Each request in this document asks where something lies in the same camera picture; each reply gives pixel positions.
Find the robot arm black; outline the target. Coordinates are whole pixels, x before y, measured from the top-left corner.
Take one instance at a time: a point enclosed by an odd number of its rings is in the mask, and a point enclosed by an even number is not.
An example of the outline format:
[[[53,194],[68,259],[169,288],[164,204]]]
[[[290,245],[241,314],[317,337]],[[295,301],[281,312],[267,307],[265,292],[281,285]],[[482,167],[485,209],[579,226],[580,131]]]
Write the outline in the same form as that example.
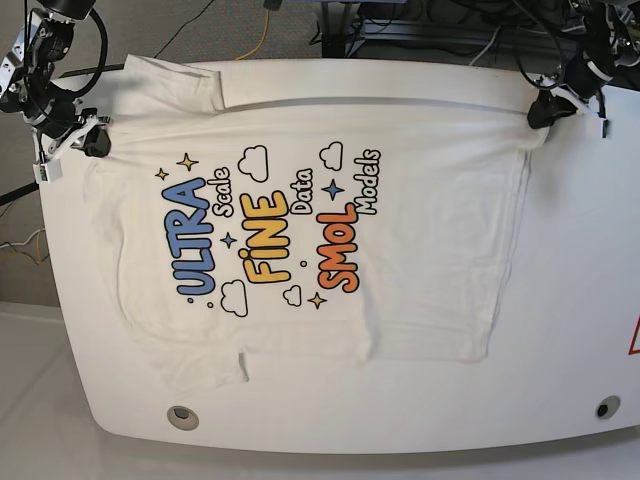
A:
[[[52,80],[55,64],[64,60],[77,22],[90,19],[100,37],[98,63],[78,90]],[[38,161],[45,163],[64,148],[104,158],[111,150],[109,119],[95,108],[79,108],[106,68],[108,34],[93,1],[42,1],[23,8],[23,26],[1,60],[1,111],[22,115],[35,136]]]
[[[550,37],[559,61],[556,72],[531,78],[525,71],[520,41],[514,40],[514,58],[523,78],[538,91],[530,105],[527,121],[534,130],[553,126],[556,121],[583,115],[596,122],[606,137],[607,118],[603,87],[614,80],[621,68],[639,65],[639,40],[630,33],[619,11],[625,9],[639,17],[637,1],[575,1],[573,10],[582,17],[584,32],[574,38],[576,53],[567,60],[560,45],[563,30],[552,26],[537,9],[521,1],[514,3]]]

